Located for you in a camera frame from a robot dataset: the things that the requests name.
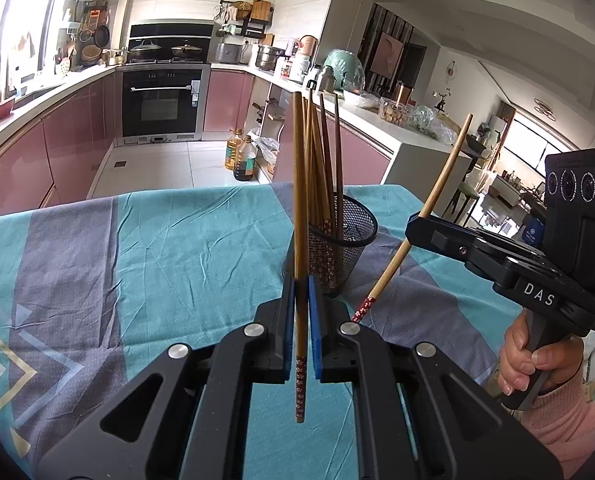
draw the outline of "person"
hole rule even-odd
[[[551,370],[533,406],[521,414],[520,422],[560,461],[565,478],[571,478],[584,465],[595,462],[595,401],[582,395],[582,354],[584,343],[572,336],[535,352],[526,349],[529,340],[527,311],[524,310],[506,330],[500,351],[498,384],[504,394],[526,391],[529,376],[538,370]],[[595,473],[579,478],[595,478]]]

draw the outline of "gray stripe on tablecloth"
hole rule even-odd
[[[11,402],[16,431],[31,443],[31,470],[126,382],[114,287],[116,253],[117,198],[31,216],[15,285],[16,328],[9,341],[37,371]],[[9,368],[13,386],[21,371]]]
[[[292,184],[272,184],[272,188],[292,220]],[[338,299],[357,308],[401,243],[387,228],[380,226],[377,238],[364,249]],[[457,298],[439,288],[428,271],[410,255],[363,323],[386,341],[401,346],[432,342],[476,380],[484,380],[497,362],[497,355],[482,334],[460,311]]]

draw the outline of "sink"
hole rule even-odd
[[[34,101],[38,97],[42,97],[42,95],[44,95],[44,94],[48,94],[51,90],[55,90],[56,88],[58,88],[61,85],[63,85],[63,83],[59,83],[56,85],[44,86],[37,90],[33,90],[32,92],[28,92],[26,95],[15,100],[15,104],[13,105],[13,110],[17,110],[18,108],[21,108],[21,107],[27,105],[29,102]]]

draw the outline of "stove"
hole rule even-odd
[[[119,146],[201,140],[211,66],[215,52],[212,20],[146,20],[131,27],[128,65],[122,80],[122,136]],[[130,50],[147,41],[160,48],[149,59]],[[201,49],[194,59],[173,56],[172,48]]]

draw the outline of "red bowl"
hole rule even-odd
[[[5,119],[10,115],[13,111],[13,106],[15,105],[15,96],[11,97],[10,99],[6,99],[0,103],[0,121]]]

